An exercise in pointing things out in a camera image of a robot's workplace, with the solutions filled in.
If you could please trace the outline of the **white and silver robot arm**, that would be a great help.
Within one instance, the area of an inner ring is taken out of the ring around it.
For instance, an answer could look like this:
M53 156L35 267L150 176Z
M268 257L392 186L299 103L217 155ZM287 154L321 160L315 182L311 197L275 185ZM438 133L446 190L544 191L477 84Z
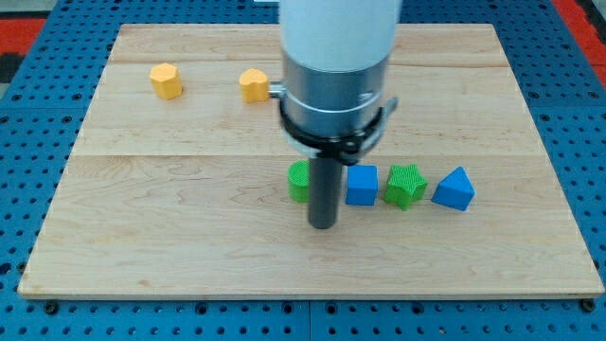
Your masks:
M380 140L401 0L281 0L283 79L271 85L282 129L309 158L353 165Z

